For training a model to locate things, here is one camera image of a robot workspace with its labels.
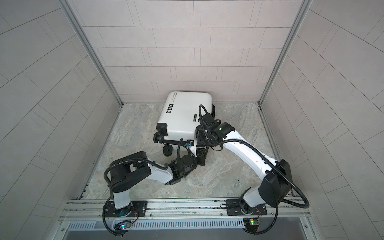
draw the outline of side wall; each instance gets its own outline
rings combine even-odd
[[[0,239],[41,239],[119,104],[55,0],[1,1],[0,54]]]
[[[123,102],[255,102],[301,1],[68,0]]]
[[[384,236],[383,15],[314,0],[262,103],[323,239]]]

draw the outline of marble floor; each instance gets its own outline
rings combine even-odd
[[[216,119],[230,123],[260,151],[274,157],[264,125],[254,103],[216,103]],[[83,199],[107,199],[109,189],[103,173],[109,164],[138,151],[164,164],[176,158],[162,153],[162,144],[153,143],[156,123],[163,104],[126,104],[123,106],[101,159],[96,166]],[[197,168],[175,185],[144,179],[131,188],[131,198],[196,198],[239,197],[246,189],[261,180],[251,168],[234,153],[209,150],[206,165]]]

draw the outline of beige wall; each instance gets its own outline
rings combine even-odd
[[[301,1],[69,0],[123,102],[258,101]]]
[[[118,110],[55,0],[0,1],[1,239],[47,236]]]
[[[384,236],[383,16],[314,0],[262,104],[323,239]]]

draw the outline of black mounting plate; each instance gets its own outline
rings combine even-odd
[[[239,206],[239,200],[238,199],[227,199],[225,200],[225,204],[227,206]],[[256,206],[256,209],[258,209],[261,213],[261,215],[267,215],[267,211],[264,204],[260,204]],[[246,214],[243,214],[243,212],[239,207],[229,207],[227,208],[227,214],[228,216],[247,216]],[[255,210],[250,215],[259,215],[259,212]]]
[[[147,201],[131,201],[132,206],[139,212],[139,217],[144,217],[147,210]],[[114,202],[110,201],[106,207],[105,217],[134,217],[135,212],[131,207],[115,208]]]

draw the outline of black caster wheel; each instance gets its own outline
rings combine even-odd
[[[163,154],[165,156],[167,156],[167,157],[171,156],[172,155],[172,151],[173,151],[173,147],[171,145],[164,144]]]

